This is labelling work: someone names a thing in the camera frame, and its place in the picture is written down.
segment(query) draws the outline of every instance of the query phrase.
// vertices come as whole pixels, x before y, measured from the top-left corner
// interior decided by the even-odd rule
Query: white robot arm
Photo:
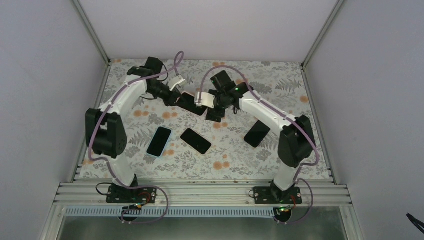
[[[197,106],[208,107],[206,120],[220,122],[221,118],[225,116],[225,109],[233,106],[253,115],[279,136],[278,156],[281,163],[279,171],[271,183],[271,191],[277,201],[278,198],[284,198],[284,192],[294,185],[294,178],[301,162],[308,158],[313,150],[305,136],[287,118],[295,120],[296,124],[305,131],[315,144],[309,118],[304,115],[296,117],[280,110],[263,99],[257,91],[250,92],[246,83],[236,85],[225,71],[221,71],[210,80],[216,90],[202,92],[201,99],[199,99],[200,93],[198,92],[195,99]]]
[[[181,95],[176,87],[181,87],[186,80],[180,75],[171,79],[167,85],[158,81],[157,78],[129,84],[133,80],[159,74],[162,66],[163,63],[159,59],[149,57],[145,66],[135,66],[128,71],[123,84],[127,87],[124,90],[116,92],[98,109],[91,108],[85,113],[85,134],[88,146],[100,115],[108,109],[115,95],[118,95],[114,104],[108,109],[92,146],[95,154],[109,161],[110,168],[116,176],[112,182],[117,186],[120,184],[116,179],[127,187],[134,185],[135,180],[135,173],[131,170],[126,155],[123,154],[127,146],[123,118],[128,116],[134,103],[145,93],[152,94],[155,99],[162,99],[166,106],[175,106]]]

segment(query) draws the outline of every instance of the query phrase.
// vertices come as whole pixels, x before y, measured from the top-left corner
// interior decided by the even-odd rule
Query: smartphone
[[[206,106],[196,106],[195,97],[189,94],[188,92],[183,92],[181,94],[178,101],[176,102],[176,105],[199,116],[202,116],[205,113],[206,109],[208,109],[208,107]]]
[[[250,146],[257,148],[262,140],[270,132],[270,128],[261,121],[257,121],[250,131],[244,136],[244,141]]]
[[[181,140],[186,142],[188,145],[190,145],[192,148],[194,148],[196,151],[198,151],[202,155],[204,155],[212,146],[212,143],[204,139],[202,136],[200,136],[197,132],[193,131],[191,128],[187,128],[187,130],[185,130],[181,134]]]
[[[164,153],[165,147],[170,139],[172,130],[158,127],[156,133],[151,139],[150,145],[147,148],[147,154],[159,158]]]

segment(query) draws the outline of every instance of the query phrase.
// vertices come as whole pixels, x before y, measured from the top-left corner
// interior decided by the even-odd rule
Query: phone with blue case
[[[147,154],[159,158],[164,153],[165,147],[170,140],[172,130],[165,127],[158,127],[147,148]]]

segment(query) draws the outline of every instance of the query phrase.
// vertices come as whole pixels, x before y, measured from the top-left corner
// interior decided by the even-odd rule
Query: cable
[[[296,208],[296,206],[298,205],[298,204],[296,203],[296,198],[295,198],[293,195],[290,195],[290,198],[291,198],[291,200],[293,200],[293,208],[292,208],[292,209],[295,209],[295,208]]]
[[[313,193],[312,193],[312,187],[309,185],[309,183],[305,180],[305,179],[303,179],[303,178],[299,178],[298,180],[301,180],[301,181],[303,181],[306,185],[307,185],[307,187],[309,188],[309,191],[310,191],[310,206],[309,206],[309,208],[307,209],[307,212],[305,213],[305,215],[303,216],[303,217],[301,217],[300,219],[298,219],[298,220],[296,220],[296,221],[291,221],[291,222],[283,222],[284,223],[284,225],[292,225],[292,224],[298,224],[298,223],[300,223],[300,222],[302,222],[303,220],[305,220],[306,219],[306,217],[311,213],[311,209],[312,209],[312,207],[314,206],[314,195],[313,195]],[[280,221],[274,216],[273,217],[274,218],[274,220],[277,222],[277,224],[280,224]]]
[[[150,199],[152,198],[152,195],[150,195],[150,193],[148,193],[146,191],[140,192],[138,195],[141,196],[142,194],[147,196],[146,197],[146,204],[148,204],[150,202]]]
[[[269,105],[267,102],[262,101],[262,99],[255,94],[255,92],[252,90],[251,86],[248,84],[248,80],[246,79],[246,77],[239,71],[237,70],[235,67],[232,66],[226,66],[226,65],[220,65],[220,66],[215,66],[212,67],[211,69],[209,69],[209,71],[206,72],[206,74],[204,75],[203,79],[201,80],[201,84],[200,84],[200,93],[199,93],[199,98],[198,98],[198,103],[201,103],[201,99],[202,99],[202,90],[203,90],[203,84],[206,80],[206,77],[208,76],[209,73],[211,73],[213,70],[215,69],[219,69],[219,68],[224,68],[224,69],[231,69],[233,71],[235,71],[236,73],[240,74],[240,76],[243,78],[243,81],[246,83],[247,89],[249,90],[249,92],[263,105],[265,105],[266,107],[268,107],[269,109],[271,109],[272,111],[274,111],[276,114],[280,115],[281,117],[283,117],[285,120],[287,120],[289,123],[293,124],[306,138],[306,140],[309,142],[309,144],[311,145],[313,151],[315,152],[316,155],[316,159],[314,163],[301,163],[299,168],[296,171],[296,174],[294,175],[293,178],[293,182],[295,184],[298,184],[299,181],[296,181],[296,179],[298,178],[299,173],[301,172],[301,168],[303,166],[316,166],[318,164],[318,162],[320,161],[320,154],[318,153],[318,149],[317,146],[315,146],[314,142],[312,141],[312,139],[309,137],[309,135],[292,119],[288,118],[287,115],[285,115],[284,113],[280,112],[278,109],[276,109],[275,107]]]
[[[146,221],[146,222],[135,222],[134,224],[148,224],[148,223],[155,223],[155,222],[157,222],[157,221],[159,221],[159,220],[161,220],[161,219],[163,219],[164,217],[165,217],[165,215],[167,214],[167,212],[168,212],[168,209],[169,209],[169,207],[170,207],[170,201],[169,201],[169,199],[168,199],[168,195],[167,195],[167,193],[162,189],[162,188],[160,188],[160,187],[158,187],[158,186],[154,186],[154,185],[142,185],[142,186],[127,186],[127,185],[125,185],[121,180],[119,180],[118,178],[117,178],[117,176],[115,175],[115,173],[114,173],[114,171],[112,170],[112,168],[111,168],[111,163],[109,162],[109,160],[106,158],[106,157],[103,157],[103,156],[101,156],[101,157],[97,157],[97,158],[93,158],[93,156],[92,156],[92,149],[93,149],[93,144],[94,144],[94,140],[96,139],[96,135],[97,135],[97,132],[99,131],[99,128],[100,128],[100,124],[102,123],[102,121],[103,121],[103,119],[105,118],[105,116],[106,116],[106,113],[111,109],[111,107],[112,107],[112,105],[115,103],[115,101],[118,99],[118,97],[119,97],[119,95],[128,87],[128,86],[130,86],[130,85],[132,85],[132,84],[135,84],[135,83],[138,83],[138,82],[140,82],[140,81],[143,81],[143,80],[147,80],[147,79],[153,79],[153,78],[157,78],[157,77],[159,77],[159,76],[162,76],[162,75],[164,75],[164,74],[167,74],[167,73],[169,73],[169,72],[171,72],[172,70],[175,70],[175,72],[178,74],[178,72],[177,72],[177,67],[178,67],[178,65],[180,65],[180,63],[183,61],[183,59],[184,59],[184,52],[183,51],[179,51],[177,54],[176,54],[176,56],[175,56],[175,58],[174,58],[174,66],[172,66],[169,70],[166,70],[166,71],[164,71],[164,72],[161,72],[161,73],[159,73],[159,74],[155,74],[155,75],[151,75],[151,76],[147,76],[147,77],[141,77],[141,78],[138,78],[138,79],[134,79],[134,80],[131,80],[131,81],[129,81],[127,84],[125,84],[125,85],[123,85],[117,92],[116,92],[116,94],[114,95],[114,97],[112,98],[112,100],[109,102],[109,104],[108,104],[108,106],[106,107],[106,109],[103,111],[103,113],[101,114],[101,116],[100,116],[100,118],[98,119],[98,121],[97,121],[97,124],[95,125],[95,127],[94,127],[94,131],[93,131],[93,133],[92,133],[92,136],[91,136],[91,139],[90,139],[90,142],[89,142],[89,144],[88,144],[88,159],[90,159],[91,161],[99,161],[99,160],[105,160],[106,161],[106,165],[107,165],[107,168],[109,169],[109,172],[110,172],[110,174],[112,175],[112,177],[119,183],[119,185],[121,185],[122,187],[124,187],[124,188],[126,188],[126,189],[129,189],[129,190],[136,190],[136,189],[142,189],[142,188],[156,188],[156,189],[158,189],[159,191],[161,191],[162,193],[163,193],[163,195],[165,196],[165,198],[166,198],[166,209],[165,209],[165,211],[163,212],[163,214],[160,216],[160,217],[158,217],[158,218],[156,218],[155,220],[151,220],[151,221]],[[121,218],[121,220],[122,220],[122,223],[130,223],[130,222],[128,222],[128,221],[125,221],[124,219],[123,219],[123,217]]]
[[[420,231],[424,234],[424,223],[418,219],[416,219],[414,216],[412,216],[411,214],[406,214],[406,216],[408,217],[408,219],[410,220],[410,222]]]
[[[168,198],[167,193],[160,187],[158,186],[153,186],[153,185],[142,185],[142,186],[126,186],[121,180],[119,180],[119,178],[117,178],[117,176],[115,175],[114,171],[111,168],[111,163],[108,161],[107,162],[107,168],[109,169],[110,174],[112,175],[112,178],[114,178],[122,187],[129,189],[129,190],[136,190],[136,189],[143,189],[143,188],[156,188],[159,191],[161,191],[163,193],[163,195],[165,196],[166,199],[166,209],[165,211],[162,213],[162,215],[154,220],[151,221],[137,221],[137,222],[133,222],[131,223],[130,221],[126,221],[124,220],[124,214],[129,212],[129,210],[123,211],[122,215],[121,215],[121,220],[122,223],[130,223],[130,224],[151,224],[151,223],[155,223],[161,219],[163,219],[165,217],[165,215],[168,212],[168,209],[170,208],[170,200]]]
[[[100,185],[105,185],[105,184],[112,185],[112,183],[110,183],[110,182],[101,182],[101,183],[99,183],[95,186],[95,190],[98,192],[98,194],[100,194],[102,196],[108,196],[108,194],[102,193],[97,187],[100,186]]]
[[[255,198],[255,196],[254,196],[254,195],[253,195],[253,196],[251,195],[251,192],[252,192],[252,191],[253,191],[253,189],[249,191],[248,195],[249,195],[249,197],[251,197],[252,199],[254,199],[254,198]]]
[[[162,65],[163,65],[163,67],[165,68],[165,72],[167,72],[166,73],[166,77],[165,77],[165,79],[163,79],[163,80],[157,80],[158,82],[164,82],[164,81],[166,81],[167,79],[168,79],[168,77],[170,76],[170,73],[168,72],[168,69],[167,69],[167,66],[165,66],[165,64],[162,62]]]

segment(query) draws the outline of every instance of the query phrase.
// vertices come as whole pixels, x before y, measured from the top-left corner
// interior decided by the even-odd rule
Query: floral tablecloth
[[[125,75],[133,66],[142,66],[145,59],[114,59],[104,90],[102,102],[107,101],[122,85]],[[163,60],[172,67],[173,60]],[[300,177],[304,179],[329,179],[320,140],[313,120],[311,106],[305,90],[301,67],[292,62],[260,61],[208,61],[184,60],[178,68],[187,83],[179,90],[194,94],[210,68],[229,65],[239,69],[265,99],[295,116],[306,115],[312,120],[315,140],[321,161],[315,167],[304,167]],[[220,69],[213,71],[205,81],[203,92],[214,89],[210,78]],[[237,84],[242,78],[227,70]],[[168,79],[175,77],[169,74]],[[205,115],[198,116],[179,107],[167,107],[160,99],[140,98],[124,119],[128,143],[124,154],[139,178],[143,179],[273,179],[280,165],[277,154],[279,136],[270,132],[257,148],[244,142],[243,137],[257,121],[252,115],[238,111],[234,115],[227,109],[221,123],[206,121]],[[155,158],[146,155],[147,147],[158,127],[172,130],[170,141],[162,155]],[[205,155],[201,155],[180,139],[180,135],[191,128],[212,143]],[[309,162],[315,161],[312,153]],[[87,155],[83,161],[80,178],[110,178],[106,164],[92,162]]]

